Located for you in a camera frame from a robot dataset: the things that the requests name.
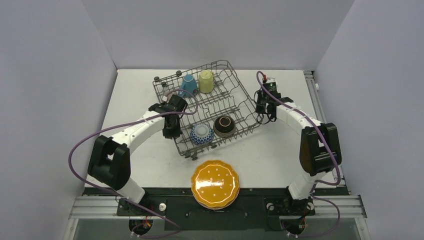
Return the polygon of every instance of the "orange plate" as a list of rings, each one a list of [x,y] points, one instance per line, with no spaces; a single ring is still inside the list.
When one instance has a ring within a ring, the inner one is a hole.
[[[231,165],[208,160],[199,165],[191,177],[191,191],[200,205],[225,208],[236,199],[240,189],[239,176]]]

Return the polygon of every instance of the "wall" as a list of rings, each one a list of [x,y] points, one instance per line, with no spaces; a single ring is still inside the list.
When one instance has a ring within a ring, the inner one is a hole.
[[[354,0],[81,0],[122,68],[315,70]]]
[[[372,239],[423,239],[424,4],[356,0],[315,78]]]
[[[116,69],[80,1],[2,1],[0,33],[0,239],[62,239]]]

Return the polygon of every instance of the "dish rack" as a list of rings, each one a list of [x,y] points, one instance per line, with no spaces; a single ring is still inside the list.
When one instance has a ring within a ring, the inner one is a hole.
[[[180,88],[183,77],[187,74],[194,76],[199,85],[199,74],[203,70],[211,70],[214,77],[214,87],[211,93],[198,92],[195,97],[199,103],[197,113],[183,115],[180,120],[181,136],[174,139],[178,153],[185,158],[198,159],[198,154],[224,145],[237,138],[251,134],[259,126],[254,113],[254,101],[249,96],[236,71],[227,60],[218,60],[175,74],[154,78],[153,87],[157,99],[162,102],[168,93]],[[196,102],[192,97],[184,98],[188,105],[186,111],[193,112]],[[198,123],[209,124],[213,127],[215,120],[220,116],[230,116],[236,127],[236,132],[229,137],[214,135],[212,141],[202,145],[195,145],[190,139],[191,128]]]

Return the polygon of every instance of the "blue patterned bowl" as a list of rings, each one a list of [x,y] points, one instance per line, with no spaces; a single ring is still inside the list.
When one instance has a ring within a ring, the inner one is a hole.
[[[214,139],[214,130],[207,124],[196,124],[190,131],[190,139],[195,145],[209,143]]]

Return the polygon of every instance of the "tabletop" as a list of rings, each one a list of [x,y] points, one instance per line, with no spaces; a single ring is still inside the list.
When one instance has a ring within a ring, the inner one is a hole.
[[[235,70],[247,92],[253,97],[260,86],[256,70]],[[116,78],[102,129],[133,122],[158,102],[154,77],[175,74],[176,69],[120,69]],[[282,97],[290,97],[300,108],[315,118],[307,82],[301,70],[266,70],[275,78]],[[111,136],[121,129],[105,132]],[[155,133],[130,157],[131,177],[141,187],[189,188],[197,166],[207,160],[230,164],[239,176],[241,188],[285,188],[303,172],[299,162],[300,136],[284,122],[277,120],[256,128],[235,141],[200,153],[197,160],[178,154],[174,141]],[[101,186],[93,177],[87,180]],[[333,182],[332,172],[323,180]],[[318,188],[333,188],[318,184]]]

